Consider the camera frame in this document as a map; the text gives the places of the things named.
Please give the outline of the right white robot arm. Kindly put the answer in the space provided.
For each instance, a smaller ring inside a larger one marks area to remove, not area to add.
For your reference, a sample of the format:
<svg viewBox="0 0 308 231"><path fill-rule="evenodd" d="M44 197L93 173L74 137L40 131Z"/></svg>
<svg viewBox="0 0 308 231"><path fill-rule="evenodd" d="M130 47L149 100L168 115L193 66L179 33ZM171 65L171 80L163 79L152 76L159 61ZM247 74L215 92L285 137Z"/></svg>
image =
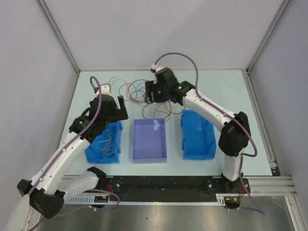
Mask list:
<svg viewBox="0 0 308 231"><path fill-rule="evenodd" d="M218 146L225 154L222 188L233 193L239 188L240 155L251 137L245 113L233 113L202 95L197 87L187 81L178 82L168 67L151 67L155 79L145 83L147 104L171 101L197 112L220 132Z"/></svg>

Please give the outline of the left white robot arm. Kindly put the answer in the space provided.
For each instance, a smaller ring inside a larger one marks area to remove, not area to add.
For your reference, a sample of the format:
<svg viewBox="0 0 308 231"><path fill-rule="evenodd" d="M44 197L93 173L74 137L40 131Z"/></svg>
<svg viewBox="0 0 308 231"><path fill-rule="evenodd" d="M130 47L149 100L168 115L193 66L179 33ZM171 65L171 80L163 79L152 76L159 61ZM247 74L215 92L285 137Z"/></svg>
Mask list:
<svg viewBox="0 0 308 231"><path fill-rule="evenodd" d="M118 96L118 102L107 94L96 96L73 121L65 140L39 173L30 180L20 180L17 184L20 194L28 194L30 206L51 219L70 198L88 190L102 192L107 185L106 174L96 167L88 168L67 186L60 186L60 182L81 152L102 135L110 123L126 119L128 114L123 96Z"/></svg>

